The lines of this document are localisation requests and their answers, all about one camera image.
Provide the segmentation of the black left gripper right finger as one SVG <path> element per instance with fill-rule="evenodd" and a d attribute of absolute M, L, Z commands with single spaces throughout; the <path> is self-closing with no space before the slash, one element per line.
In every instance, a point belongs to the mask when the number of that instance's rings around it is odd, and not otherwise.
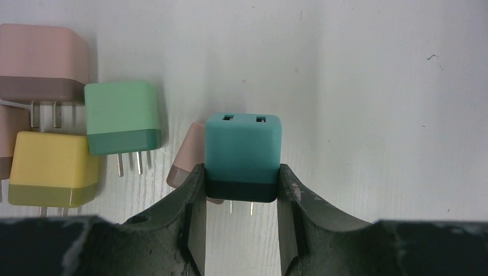
<path fill-rule="evenodd" d="M 487 223 L 379 220 L 336 208 L 282 164 L 282 275 L 486 275 Z"/>

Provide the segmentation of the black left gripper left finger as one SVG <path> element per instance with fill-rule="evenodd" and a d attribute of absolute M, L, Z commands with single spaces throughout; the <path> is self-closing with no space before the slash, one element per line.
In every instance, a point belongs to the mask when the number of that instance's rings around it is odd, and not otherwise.
<path fill-rule="evenodd" d="M 204 167 L 123 224 L 98 216 L 3 218 L 2 275 L 203 275 Z"/>

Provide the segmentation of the pink adapter plug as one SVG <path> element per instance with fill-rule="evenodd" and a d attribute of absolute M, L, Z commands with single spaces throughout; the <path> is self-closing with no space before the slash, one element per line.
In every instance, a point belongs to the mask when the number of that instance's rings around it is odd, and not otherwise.
<path fill-rule="evenodd" d="M 190 125 L 166 178 L 170 187 L 180 187 L 194 166 L 204 163 L 204 127 L 200 122 Z"/>
<path fill-rule="evenodd" d="M 30 130 L 30 111 L 1 104 L 1 181 L 9 179 L 18 132 Z"/>
<path fill-rule="evenodd" d="M 85 102 L 89 45 L 60 26 L 1 24 L 1 99 L 29 104 L 37 128 L 38 107 L 52 105 L 53 126 L 62 126 L 62 105 Z"/>

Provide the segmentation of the teal USB adapter plug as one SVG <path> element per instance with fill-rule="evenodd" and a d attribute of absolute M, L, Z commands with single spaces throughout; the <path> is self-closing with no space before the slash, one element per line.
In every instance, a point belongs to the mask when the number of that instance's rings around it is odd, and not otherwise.
<path fill-rule="evenodd" d="M 252 204 L 275 201 L 283 135 L 280 118 L 216 112 L 204 128 L 207 197 Z"/>

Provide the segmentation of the green USB adapter plug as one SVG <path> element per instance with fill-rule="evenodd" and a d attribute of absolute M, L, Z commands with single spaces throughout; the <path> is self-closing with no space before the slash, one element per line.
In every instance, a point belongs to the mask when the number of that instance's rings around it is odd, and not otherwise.
<path fill-rule="evenodd" d="M 86 135 L 92 155 L 116 155 L 120 177 L 122 154 L 135 153 L 143 173 L 142 153 L 162 145 L 158 91 L 146 80 L 91 83 L 84 87 Z"/>

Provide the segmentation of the yellow adapter plug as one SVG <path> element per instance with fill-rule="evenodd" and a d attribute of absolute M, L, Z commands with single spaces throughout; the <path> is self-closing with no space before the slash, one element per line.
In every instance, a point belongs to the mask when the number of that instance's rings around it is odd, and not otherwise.
<path fill-rule="evenodd" d="M 99 162 L 86 136 L 19 132 L 7 201 L 40 209 L 81 207 L 98 194 Z"/>

